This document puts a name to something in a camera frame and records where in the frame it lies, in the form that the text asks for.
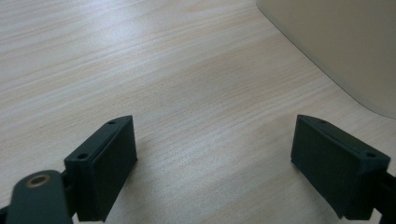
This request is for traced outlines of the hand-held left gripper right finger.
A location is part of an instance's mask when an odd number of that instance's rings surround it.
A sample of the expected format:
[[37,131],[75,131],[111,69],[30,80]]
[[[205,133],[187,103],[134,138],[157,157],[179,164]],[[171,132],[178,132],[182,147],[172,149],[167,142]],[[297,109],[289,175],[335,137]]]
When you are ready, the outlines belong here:
[[299,115],[291,162],[340,218],[390,219],[390,157],[330,122]]

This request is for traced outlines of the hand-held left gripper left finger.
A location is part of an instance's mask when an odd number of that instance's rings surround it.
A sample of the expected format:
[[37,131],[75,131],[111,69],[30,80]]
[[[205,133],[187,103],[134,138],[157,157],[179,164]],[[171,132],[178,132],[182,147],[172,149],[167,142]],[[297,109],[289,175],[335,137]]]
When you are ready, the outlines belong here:
[[106,220],[136,162],[132,116],[106,122],[64,159],[80,221]]

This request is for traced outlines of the beige bin with smile print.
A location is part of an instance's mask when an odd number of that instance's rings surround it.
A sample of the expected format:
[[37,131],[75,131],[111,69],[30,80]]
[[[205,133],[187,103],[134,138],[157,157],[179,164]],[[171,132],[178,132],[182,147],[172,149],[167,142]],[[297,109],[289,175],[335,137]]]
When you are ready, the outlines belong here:
[[360,104],[396,119],[396,0],[256,0]]

